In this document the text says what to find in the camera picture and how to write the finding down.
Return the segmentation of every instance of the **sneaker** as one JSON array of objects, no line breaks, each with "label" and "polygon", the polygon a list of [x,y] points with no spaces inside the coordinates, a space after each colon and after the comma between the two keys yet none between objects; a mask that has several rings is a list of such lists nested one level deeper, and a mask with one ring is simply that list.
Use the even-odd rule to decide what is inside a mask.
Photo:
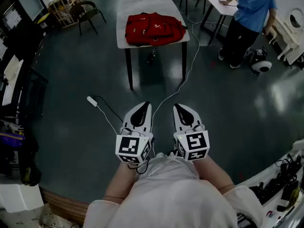
[{"label": "sneaker", "polygon": [[159,153],[156,154],[156,158],[162,158],[162,157],[165,157],[164,153],[159,152]]},{"label": "sneaker", "polygon": [[232,69],[238,68],[239,66],[241,66],[241,65],[238,65],[238,66],[232,66],[232,65],[230,64],[230,67],[231,67]]},{"label": "sneaker", "polygon": [[221,60],[221,61],[224,60],[224,57],[221,55],[221,50],[222,50],[222,49],[218,50],[218,58],[219,58],[219,60]]}]

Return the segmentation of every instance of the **red backpack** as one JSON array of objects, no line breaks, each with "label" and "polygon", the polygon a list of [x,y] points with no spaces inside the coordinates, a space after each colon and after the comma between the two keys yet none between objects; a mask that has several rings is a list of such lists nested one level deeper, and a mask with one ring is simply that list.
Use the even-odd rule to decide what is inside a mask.
[{"label": "red backpack", "polygon": [[141,13],[129,16],[125,37],[129,44],[137,47],[161,46],[181,40],[186,28],[174,17]]}]

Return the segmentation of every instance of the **white shirt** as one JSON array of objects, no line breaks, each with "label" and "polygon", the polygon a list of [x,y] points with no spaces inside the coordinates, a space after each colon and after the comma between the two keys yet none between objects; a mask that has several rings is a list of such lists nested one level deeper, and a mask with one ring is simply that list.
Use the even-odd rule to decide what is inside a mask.
[{"label": "white shirt", "polygon": [[92,202],[84,228],[237,228],[238,213],[262,226],[265,213],[248,187],[222,195],[192,163],[164,157],[150,161],[121,205]]}]

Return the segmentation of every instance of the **black pants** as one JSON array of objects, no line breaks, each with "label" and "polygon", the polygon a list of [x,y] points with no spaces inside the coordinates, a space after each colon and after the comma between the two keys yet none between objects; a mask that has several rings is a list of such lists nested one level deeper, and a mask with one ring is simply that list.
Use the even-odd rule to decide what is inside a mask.
[{"label": "black pants", "polygon": [[221,54],[232,66],[237,67],[241,64],[247,49],[255,42],[258,34],[258,32],[242,26],[233,18]]}]

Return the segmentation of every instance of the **floor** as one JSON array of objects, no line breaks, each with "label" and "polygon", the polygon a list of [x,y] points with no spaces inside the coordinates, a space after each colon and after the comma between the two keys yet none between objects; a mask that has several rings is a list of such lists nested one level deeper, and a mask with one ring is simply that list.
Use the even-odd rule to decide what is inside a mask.
[{"label": "floor", "polygon": [[[42,172],[41,187],[70,199],[91,202],[103,196],[119,160],[114,154],[115,134],[98,109],[86,97],[100,95],[123,117],[135,105],[158,104],[181,83],[181,44],[156,47],[153,66],[147,65],[151,47],[132,49],[134,91],[130,91],[124,51],[116,44],[116,10],[119,0],[91,0],[104,13],[89,23],[53,31],[33,67],[49,79],[44,115],[33,129],[40,145],[36,156]],[[203,2],[189,2],[192,21],[201,22]],[[209,21],[217,21],[213,11]],[[186,21],[191,32],[191,23]],[[221,43],[207,46],[209,35],[194,26],[200,49],[188,82],[166,101],[154,119],[155,151],[173,148],[174,103],[196,110],[209,132],[210,156],[235,183],[250,178],[283,156],[304,133],[304,72],[277,61],[268,40],[259,36],[253,48],[265,46],[273,68],[252,75],[246,64],[231,70],[218,60]],[[198,49],[190,33],[188,70]],[[119,119],[103,104],[115,129]]]}]

